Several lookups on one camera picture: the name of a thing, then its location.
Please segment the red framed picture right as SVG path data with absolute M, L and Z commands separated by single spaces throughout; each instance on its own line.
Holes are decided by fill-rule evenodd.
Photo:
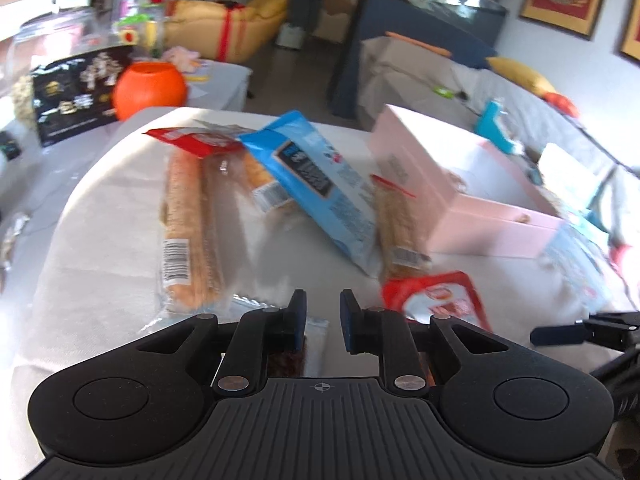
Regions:
M 628 22 L 620 40 L 620 54 L 631 61 L 639 61 L 639 1 L 636 0 L 628 16 Z

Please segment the teal toy box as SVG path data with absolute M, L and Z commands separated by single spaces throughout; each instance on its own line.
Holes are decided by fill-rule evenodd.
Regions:
M 500 100 L 490 100 L 478 118 L 474 133 L 490 141 L 503 154 L 523 155 L 524 146 L 511 131 L 508 117 Z

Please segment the blue snack packet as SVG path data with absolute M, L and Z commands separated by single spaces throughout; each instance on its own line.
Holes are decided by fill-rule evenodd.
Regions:
M 294 110 L 240 140 L 358 268 L 380 276 L 372 183 L 311 122 Z

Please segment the red snack packet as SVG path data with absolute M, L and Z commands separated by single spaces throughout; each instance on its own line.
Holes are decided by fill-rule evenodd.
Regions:
M 389 280 L 382 298 L 386 309 L 414 322 L 428 324 L 432 316 L 452 316 L 491 332 L 480 296 L 462 271 Z

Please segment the white low side table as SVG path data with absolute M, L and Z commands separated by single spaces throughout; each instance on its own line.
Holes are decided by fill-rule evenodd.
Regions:
M 186 105 L 208 110 L 242 112 L 253 71 L 243 65 L 207 61 L 195 74 L 204 80 L 186 78 L 189 97 Z

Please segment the black printed gift box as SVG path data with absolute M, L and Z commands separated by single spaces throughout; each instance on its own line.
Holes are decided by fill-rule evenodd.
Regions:
M 134 48 L 79 53 L 32 71 L 32 107 L 45 148 L 116 120 L 113 93 Z

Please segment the yellow cushion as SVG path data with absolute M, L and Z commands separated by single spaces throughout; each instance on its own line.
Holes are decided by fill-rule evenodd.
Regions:
M 486 58 L 486 62 L 493 72 L 533 93 L 538 98 L 542 99 L 548 93 L 556 92 L 553 84 L 545 76 L 523 63 L 512 60 L 512 58 L 491 56 Z

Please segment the green small toy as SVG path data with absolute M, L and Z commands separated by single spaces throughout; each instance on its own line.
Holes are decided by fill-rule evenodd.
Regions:
M 466 101 L 468 95 L 464 91 L 454 91 L 443 86 L 436 86 L 433 88 L 433 92 L 438 96 L 442 96 L 445 99 Z

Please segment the pink cardboard box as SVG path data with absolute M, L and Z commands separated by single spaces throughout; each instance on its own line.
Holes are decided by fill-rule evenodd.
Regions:
M 413 196 L 427 252 L 535 258 L 561 226 L 524 172 L 472 132 L 385 105 L 369 148 L 382 176 Z

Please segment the dark blue cabinet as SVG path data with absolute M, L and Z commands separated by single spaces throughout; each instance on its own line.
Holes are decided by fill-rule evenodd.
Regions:
M 467 18 L 445 3 L 418 6 L 409 0 L 358 0 L 328 88 L 331 113 L 352 119 L 358 102 L 361 50 L 400 47 L 413 55 L 429 54 L 471 68 L 486 68 L 508 11 L 491 0 L 480 0 Z

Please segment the white tablecloth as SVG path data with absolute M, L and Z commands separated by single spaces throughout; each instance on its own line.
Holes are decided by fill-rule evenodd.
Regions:
M 10 447 L 7 479 L 85 479 L 85 466 L 44 457 L 27 420 L 35 388 L 66 366 L 137 339 L 157 314 L 160 202 L 168 148 L 146 133 L 184 122 L 195 110 L 152 110 L 122 128 L 119 141 L 70 194 L 44 262 L 29 319 L 27 362 L 15 376 L 16 400 L 1 417 Z M 342 255 L 310 220 L 277 232 L 250 207 L 218 193 L 219 245 L 228 286 L 284 304 L 306 290 L 310 313 L 335 322 L 338 295 L 351 289 L 378 301 L 375 280 Z M 384 396 L 373 362 L 349 356 L 336 327 L 324 363 L 307 379 L 275 379 L 256 401 L 230 402 L 221 428 L 195 452 L 156 466 L 133 466 L 131 479 L 607 479 L 600 460 L 523 469 L 473 457 L 432 412 Z

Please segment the grey covered sofa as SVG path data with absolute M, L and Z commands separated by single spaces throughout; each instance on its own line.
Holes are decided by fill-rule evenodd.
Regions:
M 357 93 L 382 175 L 411 195 L 422 252 L 536 258 L 585 226 L 612 167 L 546 101 L 423 44 L 364 40 Z

